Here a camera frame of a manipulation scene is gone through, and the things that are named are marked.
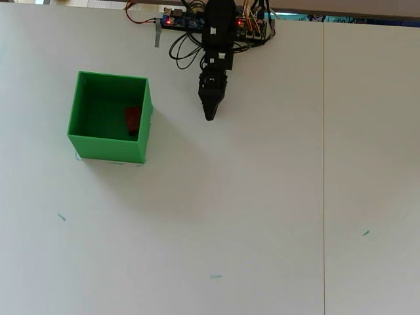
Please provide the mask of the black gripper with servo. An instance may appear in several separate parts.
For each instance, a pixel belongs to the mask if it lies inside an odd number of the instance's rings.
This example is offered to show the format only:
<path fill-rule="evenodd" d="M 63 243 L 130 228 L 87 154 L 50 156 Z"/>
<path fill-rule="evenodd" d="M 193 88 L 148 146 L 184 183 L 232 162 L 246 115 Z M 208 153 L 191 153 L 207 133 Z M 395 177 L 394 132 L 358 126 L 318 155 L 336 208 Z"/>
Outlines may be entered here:
<path fill-rule="evenodd" d="M 227 86 L 226 72 L 232 70 L 233 58 L 232 50 L 208 50 L 200 62 L 198 95 L 207 121 L 214 120 L 219 104 L 224 100 Z"/>

